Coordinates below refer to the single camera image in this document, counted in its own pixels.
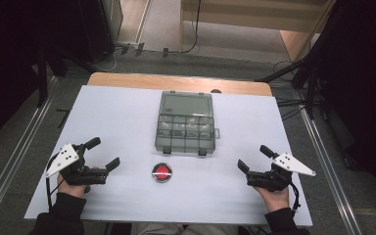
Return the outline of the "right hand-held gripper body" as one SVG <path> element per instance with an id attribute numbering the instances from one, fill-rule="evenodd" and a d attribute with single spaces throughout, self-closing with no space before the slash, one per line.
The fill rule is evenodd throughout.
<path id="1" fill-rule="evenodd" d="M 249 186 L 264 188 L 270 192 L 282 191 L 293 184 L 293 172 L 308 176 L 316 175 L 314 170 L 289 153 L 263 152 L 263 154 L 272 159 L 271 170 L 266 172 L 251 171 L 245 165 L 245 175 Z"/>

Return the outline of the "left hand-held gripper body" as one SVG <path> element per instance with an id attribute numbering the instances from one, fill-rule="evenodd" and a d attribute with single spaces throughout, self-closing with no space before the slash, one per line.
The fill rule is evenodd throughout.
<path id="1" fill-rule="evenodd" d="M 68 185 L 93 185 L 105 184 L 109 172 L 105 168 L 90 168 L 85 165 L 83 157 L 84 144 L 64 145 L 58 154 L 53 156 L 44 173 L 49 179 L 52 175 L 60 173 Z"/>

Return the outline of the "person's left hand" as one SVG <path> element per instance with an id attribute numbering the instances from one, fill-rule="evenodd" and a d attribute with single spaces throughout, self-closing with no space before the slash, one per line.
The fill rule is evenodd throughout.
<path id="1" fill-rule="evenodd" d="M 77 198 L 83 197 L 84 191 L 86 189 L 85 185 L 79 185 L 79 186 L 68 185 L 68 183 L 66 182 L 66 180 L 63 178 L 61 174 L 58 175 L 57 181 L 59 184 L 59 187 L 58 187 L 59 193 L 68 194 L 70 196 L 77 197 Z"/>

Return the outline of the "person's right hand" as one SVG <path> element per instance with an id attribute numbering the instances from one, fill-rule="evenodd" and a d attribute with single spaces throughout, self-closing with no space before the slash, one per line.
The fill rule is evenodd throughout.
<path id="1" fill-rule="evenodd" d="M 290 207 L 289 189 L 270 192 L 267 189 L 256 187 L 255 190 L 262 197 L 268 212 L 276 212 Z"/>

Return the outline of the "white table board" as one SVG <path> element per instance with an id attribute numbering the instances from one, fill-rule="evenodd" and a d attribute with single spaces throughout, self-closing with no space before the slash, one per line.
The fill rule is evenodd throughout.
<path id="1" fill-rule="evenodd" d="M 162 93 L 159 90 L 84 86 L 57 143 L 81 144 L 99 137 L 100 145 L 85 153 L 87 165 L 120 165 L 104 185 L 92 186 L 83 218 L 102 221 L 145 221 L 205 224 L 263 224 L 265 206 L 247 184 L 239 160 L 265 172 L 271 159 L 259 150 L 291 153 L 274 98 L 215 94 L 213 113 L 219 137 L 212 154 L 164 155 L 155 148 Z M 308 162 L 293 155 L 308 166 Z M 166 163 L 172 177 L 152 176 Z"/>

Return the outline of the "round red silver-rimmed tin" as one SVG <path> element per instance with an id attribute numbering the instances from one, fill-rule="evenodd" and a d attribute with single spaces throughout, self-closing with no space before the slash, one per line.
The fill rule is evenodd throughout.
<path id="1" fill-rule="evenodd" d="M 165 183 L 172 177 L 172 169 L 166 163 L 159 163 L 153 167 L 152 176 L 157 182 Z"/>

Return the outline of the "grey clear compartment box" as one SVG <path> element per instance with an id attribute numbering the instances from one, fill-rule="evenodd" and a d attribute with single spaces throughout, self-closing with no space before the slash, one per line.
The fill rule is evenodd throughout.
<path id="1" fill-rule="evenodd" d="M 215 137 L 211 94 L 162 93 L 155 140 L 159 152 L 210 155 L 215 150 Z"/>

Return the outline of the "wooden table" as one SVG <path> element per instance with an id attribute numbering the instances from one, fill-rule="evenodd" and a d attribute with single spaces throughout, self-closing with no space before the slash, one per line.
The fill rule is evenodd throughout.
<path id="1" fill-rule="evenodd" d="M 222 94 L 272 96 L 271 89 L 264 82 L 226 80 L 209 77 L 171 76 L 142 73 L 94 72 L 87 82 L 93 86 L 115 86 L 158 90 L 178 90 Z"/>

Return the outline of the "black stand legs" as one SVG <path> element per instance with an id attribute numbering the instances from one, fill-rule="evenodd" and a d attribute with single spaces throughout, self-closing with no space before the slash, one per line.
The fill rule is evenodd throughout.
<path id="1" fill-rule="evenodd" d="M 276 71 L 275 73 L 264 77 L 264 78 L 255 78 L 254 82 L 271 82 L 277 78 L 280 78 L 282 75 L 287 74 L 292 71 L 297 71 L 294 78 L 291 81 L 292 87 L 295 89 L 302 88 L 307 84 L 306 98 L 305 98 L 305 111 L 308 114 L 310 119 L 313 119 L 313 103 L 314 103 L 314 93 L 316 86 L 316 77 L 317 77 L 317 65 L 315 64 L 316 60 L 316 51 L 313 49 L 309 51 L 302 59 L 297 62 L 292 63 L 290 66 Z"/>

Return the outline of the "dark cabinet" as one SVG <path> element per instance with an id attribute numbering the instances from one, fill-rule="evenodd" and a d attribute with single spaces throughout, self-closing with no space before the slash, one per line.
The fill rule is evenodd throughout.
<path id="1" fill-rule="evenodd" d="M 123 13 L 120 0 L 77 0 L 84 26 L 84 58 L 96 63 L 115 50 Z"/>

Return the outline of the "dark curtain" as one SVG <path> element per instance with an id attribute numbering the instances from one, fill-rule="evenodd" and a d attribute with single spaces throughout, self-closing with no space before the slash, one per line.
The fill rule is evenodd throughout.
<path id="1" fill-rule="evenodd" d="M 34 91 L 46 99 L 44 72 L 67 68 L 52 35 L 71 0 L 0 0 L 0 130 Z"/>
<path id="2" fill-rule="evenodd" d="M 376 0 L 337 0 L 321 37 L 322 93 L 352 136 L 345 152 L 376 177 Z"/>

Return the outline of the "light wooden cabinet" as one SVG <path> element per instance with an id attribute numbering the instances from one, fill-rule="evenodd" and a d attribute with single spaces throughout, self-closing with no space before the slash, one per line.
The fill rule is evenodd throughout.
<path id="1" fill-rule="evenodd" d="M 304 49 L 315 33 L 323 30 L 336 0 L 179 0 L 179 49 L 183 22 L 228 24 L 278 29 L 293 62 L 304 57 Z"/>

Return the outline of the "metal floor rail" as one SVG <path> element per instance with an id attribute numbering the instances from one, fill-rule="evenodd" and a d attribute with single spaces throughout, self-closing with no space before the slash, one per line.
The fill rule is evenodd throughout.
<path id="1" fill-rule="evenodd" d="M 305 137 L 299 153 L 316 172 L 315 177 L 302 177 L 313 230 L 330 235 L 364 235 L 315 120 L 309 117 L 306 105 L 299 108 Z"/>
<path id="2" fill-rule="evenodd" d="M 18 141 L 15 149 L 13 150 L 10 158 L 8 159 L 5 167 L 0 173 L 0 204 L 14 179 L 23 159 L 31 144 L 37 130 L 39 129 L 42 121 L 44 120 L 49 107 L 52 104 L 54 92 L 59 86 L 60 79 L 53 76 L 48 85 L 48 98 L 42 103 L 40 108 L 36 108 L 33 116 L 28 122 L 21 139 Z"/>

